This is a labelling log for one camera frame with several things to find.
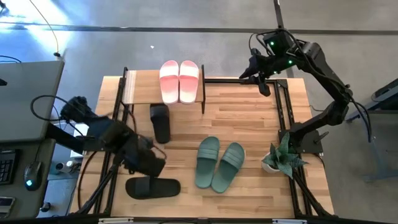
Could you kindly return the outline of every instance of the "wooden table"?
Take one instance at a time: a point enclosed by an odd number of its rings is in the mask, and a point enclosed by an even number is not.
[[[287,79],[290,99],[296,122],[311,118],[304,81]],[[113,111],[119,77],[104,77],[96,114]],[[282,90],[282,107],[286,112]],[[125,183],[131,177],[125,169],[119,169],[114,192],[112,217],[218,217],[218,218],[292,218],[292,199],[288,177],[281,173],[268,174],[261,169],[261,159],[269,151],[270,143],[278,145],[280,129],[275,96],[264,97],[255,85],[206,84],[206,112],[199,104],[175,104],[170,108],[172,141],[161,148],[168,159],[160,177],[180,181],[181,193],[176,197],[135,200],[128,196]],[[149,105],[136,105],[134,115],[137,132],[154,136],[149,116]],[[246,150],[243,168],[229,189],[218,194],[211,188],[195,186],[196,154],[199,143],[207,136],[220,140],[220,157],[232,141]],[[81,188],[83,203],[98,185],[104,154],[99,152],[88,165]],[[325,171],[319,158],[303,154],[309,162],[304,168],[308,188],[326,211],[333,213]],[[297,186],[300,208],[304,211],[302,192]],[[104,208],[108,191],[104,191],[101,208]],[[77,210],[76,194],[71,212]]]

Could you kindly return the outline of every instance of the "slide sandal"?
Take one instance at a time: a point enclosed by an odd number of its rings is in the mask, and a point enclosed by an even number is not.
[[[229,187],[235,175],[242,167],[244,157],[245,152],[240,144],[232,142],[228,146],[211,181],[211,188],[215,192],[223,193]]]
[[[180,101],[193,103],[197,98],[199,68],[189,60],[183,61],[180,67]]]
[[[173,197],[180,193],[181,185],[175,179],[133,177],[126,181],[127,194],[138,200]]]
[[[178,63],[165,62],[159,72],[160,90],[163,102],[167,105],[178,101]]]
[[[198,149],[195,184],[201,189],[210,187],[220,150],[220,141],[216,137],[207,137]]]

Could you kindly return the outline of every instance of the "keyboard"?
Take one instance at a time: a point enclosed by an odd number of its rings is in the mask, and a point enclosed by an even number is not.
[[[0,150],[0,185],[12,184],[18,162],[18,149]]]

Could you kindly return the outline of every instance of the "potted plant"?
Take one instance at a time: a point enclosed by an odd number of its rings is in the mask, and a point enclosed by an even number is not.
[[[275,148],[271,143],[269,153],[262,159],[261,166],[268,173],[273,174],[282,171],[293,179],[293,169],[308,163],[301,160],[292,147],[289,148],[289,138],[290,135],[289,132],[287,132],[282,138],[278,148]]]

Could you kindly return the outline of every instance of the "black slide sandal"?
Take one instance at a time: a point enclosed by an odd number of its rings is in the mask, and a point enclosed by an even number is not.
[[[133,177],[126,181],[127,194],[138,200],[173,197],[180,191],[180,182],[175,179]]]

